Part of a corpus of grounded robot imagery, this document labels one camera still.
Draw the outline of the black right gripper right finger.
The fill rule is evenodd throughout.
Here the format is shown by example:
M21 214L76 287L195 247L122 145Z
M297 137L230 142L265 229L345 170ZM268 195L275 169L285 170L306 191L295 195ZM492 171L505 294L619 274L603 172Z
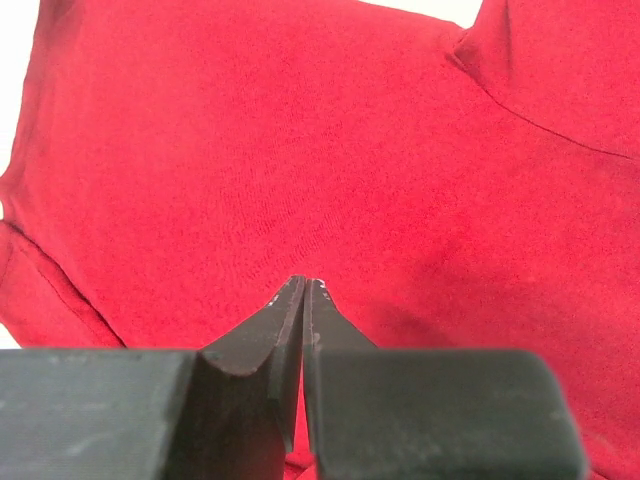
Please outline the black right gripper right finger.
M386 349L307 283L303 383L321 479L585 479L564 392L515 349Z

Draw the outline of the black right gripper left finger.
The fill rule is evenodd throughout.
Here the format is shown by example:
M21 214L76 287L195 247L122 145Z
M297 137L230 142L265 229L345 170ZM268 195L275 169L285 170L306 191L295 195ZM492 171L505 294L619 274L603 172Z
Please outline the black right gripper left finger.
M1 354L5 479L279 479L295 435L305 280L200 350Z

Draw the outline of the red t shirt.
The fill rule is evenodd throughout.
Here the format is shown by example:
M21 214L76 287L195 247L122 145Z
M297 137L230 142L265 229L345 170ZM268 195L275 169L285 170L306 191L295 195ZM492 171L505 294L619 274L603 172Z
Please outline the red t shirt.
M384 346L512 346L639 475L639 5L44 1L1 178L23 346L201 347L292 275Z

